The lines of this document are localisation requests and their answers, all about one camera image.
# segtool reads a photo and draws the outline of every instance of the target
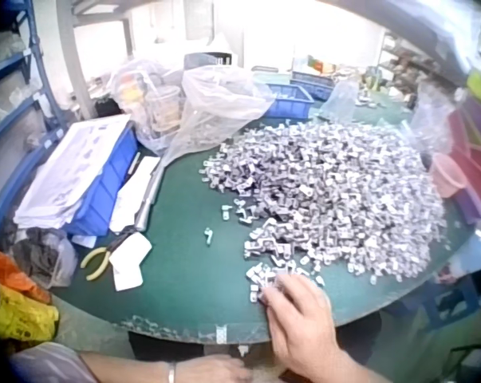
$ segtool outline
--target stack of papers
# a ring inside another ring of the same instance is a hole
[[[143,284],[140,264],[151,249],[150,241],[141,233],[130,235],[115,249],[109,262],[113,268],[116,291],[132,289]]]
[[[34,178],[15,212],[19,228],[61,228],[72,222],[83,195],[101,173],[129,115],[73,124]]]
[[[152,178],[152,172],[160,162],[158,157],[144,157],[130,180],[120,189],[112,211],[109,229],[119,233],[125,227],[133,225],[136,213],[143,202],[144,193]]]

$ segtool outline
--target blue bin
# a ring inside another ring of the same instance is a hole
[[[264,117],[308,119],[313,98],[300,86],[267,84],[276,94],[274,103],[266,111]]]
[[[304,88],[307,93],[311,95],[314,100],[327,101],[330,94],[333,92],[334,87],[328,85],[319,85],[313,82],[290,80],[290,84],[299,85]]]
[[[92,182],[85,193],[81,207],[71,223],[63,229],[69,234],[106,235],[116,202],[116,196],[128,168],[137,153],[137,141],[132,123],[121,133],[102,173]]]
[[[327,87],[334,87],[335,83],[331,77],[316,76],[314,74],[302,73],[302,72],[292,72],[292,80],[299,80],[305,82],[311,82],[313,84],[323,85]]]

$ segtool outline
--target bracelet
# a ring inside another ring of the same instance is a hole
[[[169,374],[168,374],[169,383],[175,383],[175,372],[176,372],[176,363],[175,362],[169,363]]]

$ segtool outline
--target hand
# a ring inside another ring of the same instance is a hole
[[[248,383],[251,371],[229,355],[213,355],[176,365],[175,383]]]
[[[263,290],[274,353],[287,368],[315,383],[324,377],[334,381],[345,354],[336,342],[329,298],[302,275],[279,275],[278,280],[290,299],[273,287]]]

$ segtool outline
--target yellow handle pliers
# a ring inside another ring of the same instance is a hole
[[[81,269],[84,269],[88,266],[89,261],[95,258],[97,255],[104,253],[104,258],[102,259],[102,263],[100,266],[90,275],[86,275],[86,281],[92,281],[97,279],[102,275],[102,273],[107,268],[109,263],[109,257],[111,256],[111,251],[107,250],[107,247],[98,247],[97,249],[90,251],[81,262]]]
[[[118,235],[118,238],[114,239],[111,244],[107,247],[98,247],[92,251],[90,251],[84,259],[81,261],[81,269],[84,269],[86,266],[88,266],[89,261],[91,261],[93,258],[95,258],[99,254],[104,254],[104,258],[102,259],[102,263],[100,266],[90,275],[86,275],[86,280],[87,281],[93,281],[100,277],[105,269],[107,269],[107,265],[109,263],[109,257],[111,254],[123,243],[123,241],[126,240],[130,235],[134,234],[136,232],[136,229],[134,226],[127,226],[123,231]]]

